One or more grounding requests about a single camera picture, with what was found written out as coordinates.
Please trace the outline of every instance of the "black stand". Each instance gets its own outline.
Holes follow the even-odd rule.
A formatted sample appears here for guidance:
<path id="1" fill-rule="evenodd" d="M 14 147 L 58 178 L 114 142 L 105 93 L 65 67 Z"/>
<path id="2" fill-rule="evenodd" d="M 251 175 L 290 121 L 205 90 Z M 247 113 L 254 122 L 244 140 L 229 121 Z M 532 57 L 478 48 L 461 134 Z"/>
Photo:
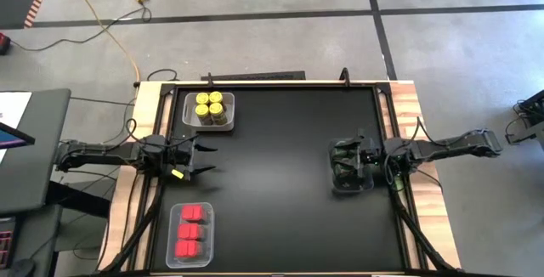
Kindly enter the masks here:
<path id="1" fill-rule="evenodd" d="M 46 203 L 60 204 L 62 207 L 101 218 L 108 218 L 110 210 L 108 200 L 52 181 L 49 182 Z"/>

